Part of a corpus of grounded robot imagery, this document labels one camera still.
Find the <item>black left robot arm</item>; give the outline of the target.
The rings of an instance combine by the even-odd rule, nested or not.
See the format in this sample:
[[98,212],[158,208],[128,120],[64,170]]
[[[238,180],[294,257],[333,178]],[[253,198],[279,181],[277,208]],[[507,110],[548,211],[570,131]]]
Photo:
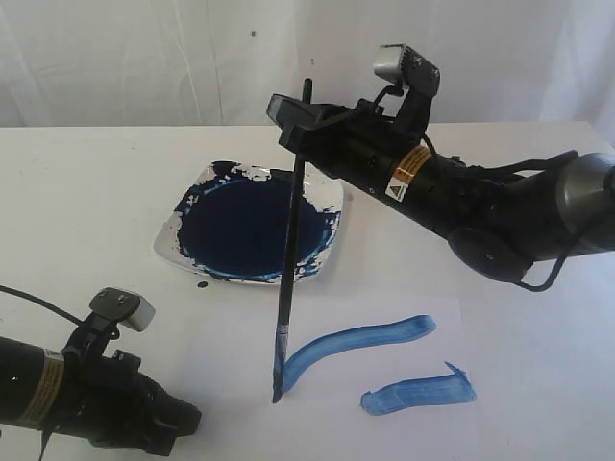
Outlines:
[[103,449],[167,456],[196,433],[202,413],[169,395],[124,351],[83,364],[9,338],[1,341],[1,422],[61,434]]

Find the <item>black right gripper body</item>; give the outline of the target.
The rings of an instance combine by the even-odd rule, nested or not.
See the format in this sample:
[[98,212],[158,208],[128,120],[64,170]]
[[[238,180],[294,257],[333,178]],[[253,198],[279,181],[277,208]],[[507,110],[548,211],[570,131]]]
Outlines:
[[418,144],[417,133],[398,130],[380,109],[361,99],[305,132],[302,155],[328,176],[383,200],[394,169]]

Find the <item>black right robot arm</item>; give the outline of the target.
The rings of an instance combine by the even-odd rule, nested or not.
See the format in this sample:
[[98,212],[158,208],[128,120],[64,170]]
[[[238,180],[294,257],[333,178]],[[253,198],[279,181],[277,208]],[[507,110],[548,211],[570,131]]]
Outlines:
[[524,285],[531,266],[614,248],[614,158],[569,151],[485,168],[438,154],[427,137],[431,99],[408,94],[395,116],[272,96],[280,142],[445,239],[475,272]]

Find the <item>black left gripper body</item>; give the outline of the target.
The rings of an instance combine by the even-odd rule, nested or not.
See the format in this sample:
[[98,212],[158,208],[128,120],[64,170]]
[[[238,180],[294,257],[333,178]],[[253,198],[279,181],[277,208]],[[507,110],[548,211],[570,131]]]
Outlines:
[[52,431],[96,448],[163,453],[163,388],[138,371],[140,359],[101,357],[66,378],[52,406]]

